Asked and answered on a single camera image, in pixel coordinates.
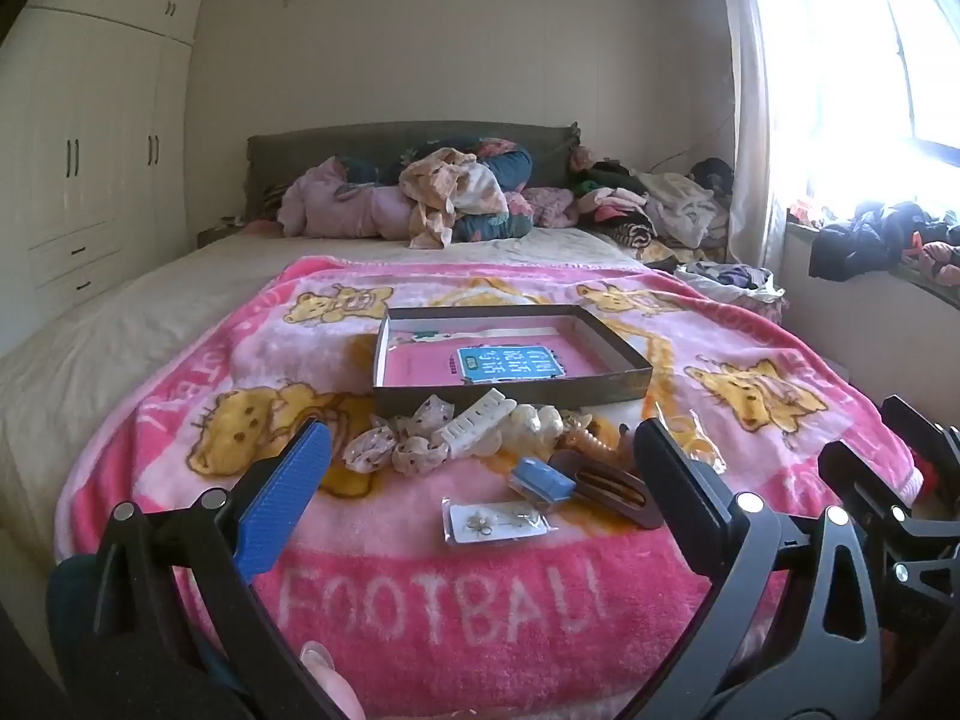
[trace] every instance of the headboard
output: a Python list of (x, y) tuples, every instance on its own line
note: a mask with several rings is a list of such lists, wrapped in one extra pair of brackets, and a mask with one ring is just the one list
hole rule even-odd
[(460, 135), (519, 143), (534, 158), (529, 184), (534, 187), (566, 186), (570, 149), (580, 142), (576, 122), (569, 127), (497, 122), (383, 122), (254, 135), (247, 141), (247, 218), (258, 217), (267, 189), (290, 184), (335, 154), (366, 159), (385, 170), (408, 148)]

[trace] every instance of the blue gripper pad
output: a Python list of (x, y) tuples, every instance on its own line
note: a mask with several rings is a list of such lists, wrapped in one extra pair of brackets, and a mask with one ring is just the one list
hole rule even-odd
[(330, 432), (314, 422), (287, 446), (282, 463), (237, 523), (233, 559), (247, 584), (274, 567), (329, 468)]

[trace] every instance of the open box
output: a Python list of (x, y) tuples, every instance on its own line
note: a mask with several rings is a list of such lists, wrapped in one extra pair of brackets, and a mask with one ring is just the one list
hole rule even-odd
[(383, 418), (431, 395), (459, 413), (493, 386), (558, 409), (645, 396), (653, 367), (582, 306), (391, 308), (376, 340), (373, 398)]

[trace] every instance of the white curtain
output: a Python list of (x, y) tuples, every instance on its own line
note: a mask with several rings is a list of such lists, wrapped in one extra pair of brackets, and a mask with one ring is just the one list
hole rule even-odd
[(727, 0), (736, 90), (736, 181), (731, 259), (776, 275), (784, 254), (786, 207), (771, 186), (771, 107), (757, 0)]

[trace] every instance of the beige bedsheet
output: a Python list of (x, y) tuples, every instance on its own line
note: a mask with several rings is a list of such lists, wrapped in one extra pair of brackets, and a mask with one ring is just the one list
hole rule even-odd
[(0, 527), (53, 565), (56, 498), (125, 395), (299, 257), (360, 262), (616, 265), (637, 261), (577, 229), (410, 250), (385, 241), (237, 235), (100, 295), (0, 359)]

